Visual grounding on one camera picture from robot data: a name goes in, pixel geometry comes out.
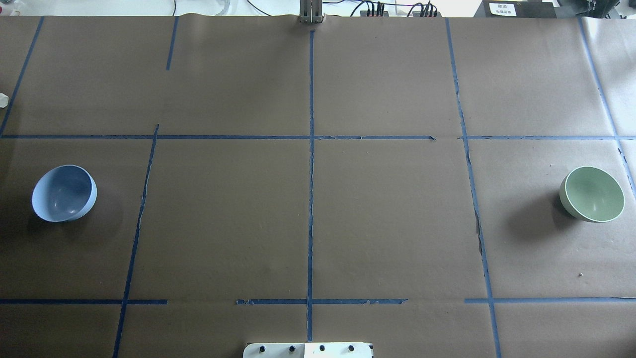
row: blue tape line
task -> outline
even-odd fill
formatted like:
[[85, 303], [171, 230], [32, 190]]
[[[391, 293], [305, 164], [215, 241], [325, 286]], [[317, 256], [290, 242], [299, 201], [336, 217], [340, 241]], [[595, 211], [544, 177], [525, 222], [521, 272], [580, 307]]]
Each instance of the blue tape line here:
[[174, 40], [177, 38], [177, 25], [179, 25], [179, 17], [174, 18], [174, 27], [172, 28], [172, 40], [170, 41], [170, 52], [168, 52], [168, 62], [165, 65], [165, 70], [170, 71], [170, 65], [172, 64], [172, 51], [174, 51]]
[[[495, 303], [636, 303], [636, 297], [526, 297], [526, 298], [495, 298]], [[467, 298], [466, 304], [487, 304], [485, 298]]]
[[623, 160], [623, 167], [625, 167], [625, 172], [627, 173], [627, 179], [629, 180], [630, 186], [632, 187], [632, 195], [636, 199], [636, 185], [634, 185], [632, 171], [630, 170], [630, 166], [627, 163], [627, 158], [625, 157], [625, 151], [623, 150], [620, 137], [618, 136], [618, 131], [616, 130], [616, 123], [614, 122], [614, 117], [612, 116], [612, 112], [609, 110], [609, 105], [607, 104], [607, 99], [605, 98], [605, 92], [603, 91], [603, 86], [601, 86], [600, 79], [598, 78], [598, 72], [596, 70], [596, 65], [594, 65], [594, 60], [592, 59], [590, 46], [588, 44], [588, 38], [587, 38], [587, 35], [585, 34], [585, 29], [583, 29], [583, 21], [581, 20], [580, 17], [578, 17], [577, 19], [579, 21], [581, 36], [583, 37], [583, 47], [585, 48], [585, 54], [588, 57], [588, 62], [590, 63], [592, 73], [594, 74], [594, 81], [597, 84], [598, 93], [600, 94], [601, 101], [603, 102], [603, 107], [605, 108], [607, 118], [609, 118], [609, 122], [612, 125], [612, 132], [614, 133], [614, 139], [616, 140], [616, 145], [618, 146], [618, 152]]
[[307, 341], [313, 340], [314, 277], [314, 30], [309, 32], [309, 225], [307, 244]]
[[168, 304], [167, 299], [129, 299], [127, 304]]
[[151, 140], [153, 136], [145, 135], [72, 135], [72, 134], [11, 134], [6, 139], [16, 140]]
[[[121, 299], [0, 299], [0, 304], [121, 304]], [[168, 304], [167, 299], [134, 299], [128, 304]]]
[[317, 140], [436, 140], [434, 136], [316, 136]]
[[309, 136], [242, 136], [242, 135], [189, 135], [162, 134], [161, 140], [308, 140]]
[[237, 305], [252, 304], [307, 304], [306, 299], [238, 299]]
[[[403, 304], [406, 298], [312, 299], [312, 304]], [[306, 299], [238, 299], [237, 305], [307, 304]]]
[[468, 136], [469, 140], [614, 140], [613, 136]]
[[470, 151], [468, 147], [468, 133], [466, 131], [466, 122], [464, 120], [464, 111], [462, 103], [459, 99], [459, 79], [457, 78], [457, 66], [455, 64], [455, 52], [453, 51], [453, 39], [450, 34], [450, 22], [446, 21], [446, 36], [448, 37], [448, 51], [450, 52], [450, 64], [453, 69], [453, 81], [455, 83], [455, 96], [457, 97], [457, 111], [459, 112], [460, 124], [462, 127], [462, 140], [464, 142], [464, 152], [466, 155], [466, 165], [468, 167], [468, 178], [471, 184], [471, 195], [473, 197], [473, 208], [475, 217], [477, 218], [477, 226], [479, 229], [479, 241], [481, 245], [481, 263], [483, 265], [483, 276], [486, 280], [486, 292], [488, 294], [488, 307], [490, 308], [490, 323], [492, 325], [492, 336], [495, 341], [495, 353], [497, 358], [501, 358], [501, 346], [499, 345], [499, 330], [497, 329], [497, 317], [495, 316], [495, 302], [492, 297], [492, 288], [490, 286], [490, 272], [488, 270], [488, 258], [486, 257], [486, 244], [483, 239], [483, 230], [481, 228], [481, 215], [479, 212], [479, 202], [477, 200], [477, 192], [475, 189], [473, 165], [471, 164]]
[[18, 89], [20, 89], [22, 78], [24, 77], [24, 73], [27, 71], [27, 66], [29, 65], [29, 60], [31, 59], [33, 48], [36, 46], [36, 42], [38, 40], [39, 32], [42, 29], [43, 22], [44, 22], [44, 16], [40, 17], [40, 21], [38, 22], [38, 28], [36, 29], [36, 33], [33, 35], [33, 39], [31, 40], [31, 46], [29, 47], [29, 51], [27, 52], [27, 57], [24, 59], [24, 64], [22, 64], [22, 70], [20, 71], [20, 75], [18, 76], [18, 81], [16, 82], [15, 88], [13, 89], [13, 94], [11, 95], [11, 99], [9, 100], [9, 105], [6, 107], [6, 112], [4, 113], [4, 119], [2, 121], [2, 124], [0, 125], [0, 138], [2, 137], [4, 128], [6, 127], [7, 122], [9, 121], [9, 115], [11, 114], [13, 103], [15, 102], [15, 98], [18, 96]]
[[314, 299], [314, 304], [403, 304], [406, 298]]
[[123, 300], [121, 303], [120, 320], [117, 326], [117, 336], [115, 338], [115, 346], [113, 349], [113, 358], [117, 358], [119, 355], [119, 346], [121, 342], [121, 331], [123, 330], [123, 321], [126, 316], [126, 305], [128, 305], [128, 294], [130, 293], [130, 281], [132, 280], [132, 272], [135, 267], [135, 256], [137, 255], [137, 246], [139, 244], [139, 233], [141, 231], [141, 217], [144, 214], [144, 208], [146, 206], [146, 196], [148, 195], [148, 178], [150, 177], [150, 168], [153, 165], [153, 157], [155, 156], [155, 146], [157, 143], [157, 133], [159, 132], [159, 125], [155, 127], [155, 134], [153, 138], [153, 144], [150, 147], [150, 158], [148, 159], [148, 168], [146, 169], [146, 179], [144, 181], [144, 190], [141, 194], [141, 205], [139, 206], [139, 216], [137, 217], [137, 229], [135, 230], [135, 239], [132, 242], [132, 252], [130, 253], [130, 263], [128, 264], [128, 275], [126, 277], [126, 286], [123, 291]]

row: black device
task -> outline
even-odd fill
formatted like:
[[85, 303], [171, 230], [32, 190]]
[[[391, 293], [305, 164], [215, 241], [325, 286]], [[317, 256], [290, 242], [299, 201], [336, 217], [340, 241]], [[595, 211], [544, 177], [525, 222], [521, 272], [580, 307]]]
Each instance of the black device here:
[[578, 17], [621, 18], [614, 9], [619, 0], [556, 0], [558, 9], [569, 8]]
[[473, 17], [557, 18], [557, 15], [552, 3], [483, 0]]

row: wire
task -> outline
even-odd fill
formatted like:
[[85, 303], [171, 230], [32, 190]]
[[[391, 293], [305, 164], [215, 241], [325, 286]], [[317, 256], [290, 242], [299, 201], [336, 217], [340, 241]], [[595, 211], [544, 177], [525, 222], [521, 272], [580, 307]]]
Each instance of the wire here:
[[429, 0], [428, 3], [426, 3], [426, 6], [424, 7], [424, 11], [420, 12], [420, 17], [428, 17], [429, 16], [429, 10], [431, 9], [431, 0]]
[[266, 13], [265, 11], [263, 11], [263, 10], [261, 10], [261, 9], [257, 8], [257, 7], [256, 7], [256, 5], [252, 4], [252, 2], [251, 2], [250, 0], [247, 0], [247, 3], [249, 3], [250, 5], [252, 5], [252, 7], [253, 7], [253, 8], [255, 8], [255, 9], [257, 9], [258, 11], [260, 11], [260, 12], [264, 13], [265, 15], [267, 15], [267, 16], [271, 16], [270, 14]]
[[422, 4], [422, 3], [417, 3], [417, 4], [415, 4], [415, 5], [411, 5], [411, 9], [410, 9], [410, 10], [408, 10], [408, 14], [406, 14], [406, 17], [411, 16], [411, 12], [413, 12], [413, 9], [415, 9], [415, 7], [416, 7], [416, 6], [418, 6], [418, 5], [420, 6], [420, 9], [421, 9], [420, 14], [421, 14], [421, 13], [423, 13], [423, 12], [424, 12], [424, 4]]
[[369, 3], [371, 3], [371, 1], [363, 1], [363, 2], [359, 3], [356, 6], [356, 8], [354, 8], [354, 11], [351, 12], [351, 15], [349, 15], [349, 17], [352, 17], [356, 13], [356, 10], [358, 10], [358, 8], [360, 6], [362, 6], [362, 4], [366, 4], [366, 9], [367, 9], [366, 11], [369, 11]]
[[[355, 2], [360, 2], [360, 3], [366, 3], [369, 0], [340, 0], [340, 1], [323, 1], [323, 4], [340, 4], [340, 3], [344, 3], [345, 1], [355, 1]], [[409, 5], [409, 4], [383, 4], [383, 5], [389, 5], [389, 6], [413, 6], [413, 5]]]

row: black cable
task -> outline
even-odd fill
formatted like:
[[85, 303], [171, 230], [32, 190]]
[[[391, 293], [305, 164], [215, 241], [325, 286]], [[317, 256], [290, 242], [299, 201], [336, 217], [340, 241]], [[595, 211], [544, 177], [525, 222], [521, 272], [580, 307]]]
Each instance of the black cable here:
[[[323, 2], [323, 4], [340, 4], [344, 1], [347, 0], [342, 0], [342, 1], [335, 1], [335, 2]], [[360, 3], [366, 3], [369, 0], [348, 0], [348, 1], [355, 1], [355, 2], [360, 2]], [[409, 5], [409, 4], [384, 4], [384, 5], [389, 5], [389, 6], [413, 6], [413, 5]]]
[[406, 17], [411, 16], [411, 12], [413, 12], [413, 9], [415, 9], [415, 7], [416, 7], [416, 6], [418, 6], [418, 5], [421, 7], [420, 14], [421, 14], [421, 13], [423, 13], [423, 12], [424, 12], [424, 4], [422, 4], [422, 3], [416, 3], [415, 5], [411, 5], [411, 9], [410, 9], [410, 10], [408, 10], [408, 14], [406, 14]]
[[351, 15], [349, 15], [349, 17], [352, 17], [352, 16], [356, 13], [356, 10], [358, 10], [358, 8], [359, 8], [360, 6], [362, 6], [362, 4], [366, 4], [366, 6], [367, 6], [367, 11], [369, 11], [368, 9], [369, 9], [369, 3], [370, 3], [370, 2], [371, 2], [371, 1], [363, 1], [363, 2], [359, 3], [359, 4], [356, 6], [356, 8], [354, 8], [354, 11], [352, 11], [352, 12], [351, 12]]
[[431, 9], [431, 0], [429, 0], [428, 3], [426, 3], [426, 6], [424, 7], [424, 11], [420, 12], [420, 17], [428, 17], [429, 16], [429, 11]]
[[366, 2], [366, 16], [370, 17], [373, 16], [373, 13], [375, 12], [375, 4], [373, 4], [373, 2], [371, 1], [367, 1]]
[[257, 7], [256, 7], [256, 5], [252, 4], [252, 2], [251, 2], [250, 0], [247, 0], [247, 3], [249, 3], [250, 5], [252, 5], [252, 7], [253, 7], [253, 8], [255, 8], [255, 9], [257, 9], [258, 11], [260, 11], [260, 12], [264, 13], [265, 15], [267, 15], [267, 16], [271, 16], [270, 14], [266, 13], [265, 11], [263, 11], [263, 10], [261, 10], [261, 9], [257, 8]]

